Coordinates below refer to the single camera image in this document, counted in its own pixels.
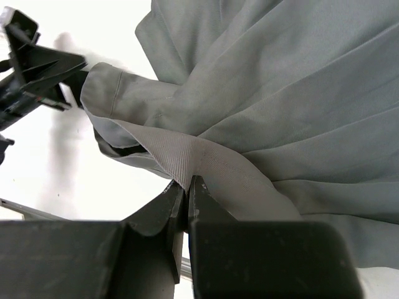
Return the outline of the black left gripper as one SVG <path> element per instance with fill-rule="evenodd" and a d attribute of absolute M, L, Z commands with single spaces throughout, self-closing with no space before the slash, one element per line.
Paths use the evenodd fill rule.
<path fill-rule="evenodd" d="M 82 70 L 87 62 L 78 54 L 37 45 L 39 25 L 17 9 L 4 9 L 1 29 L 7 39 L 9 58 L 1 62 L 1 72 L 13 73 L 1 80 L 1 130 L 13 125 L 41 105 L 65 111 L 72 108 L 60 84 L 72 91 L 74 103 L 80 101 L 89 74 Z"/>

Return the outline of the grey pleated skirt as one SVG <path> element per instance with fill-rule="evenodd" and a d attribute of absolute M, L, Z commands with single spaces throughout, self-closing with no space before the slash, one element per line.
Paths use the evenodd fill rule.
<path fill-rule="evenodd" d="M 240 220 L 344 237 L 367 298 L 398 297 L 398 2 L 153 1 L 156 80 L 94 65 L 80 96 L 101 152 Z"/>

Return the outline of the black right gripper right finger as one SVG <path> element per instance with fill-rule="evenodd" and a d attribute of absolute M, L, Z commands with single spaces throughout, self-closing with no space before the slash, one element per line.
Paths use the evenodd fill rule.
<path fill-rule="evenodd" d="M 362 298 L 342 236 L 308 221 L 238 221 L 195 176 L 188 194 L 195 298 Z"/>

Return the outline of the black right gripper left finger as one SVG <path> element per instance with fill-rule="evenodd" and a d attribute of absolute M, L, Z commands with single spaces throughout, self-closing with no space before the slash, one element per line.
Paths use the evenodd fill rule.
<path fill-rule="evenodd" d="M 183 208 L 171 182 L 122 221 L 2 221 L 1 297 L 173 298 Z"/>

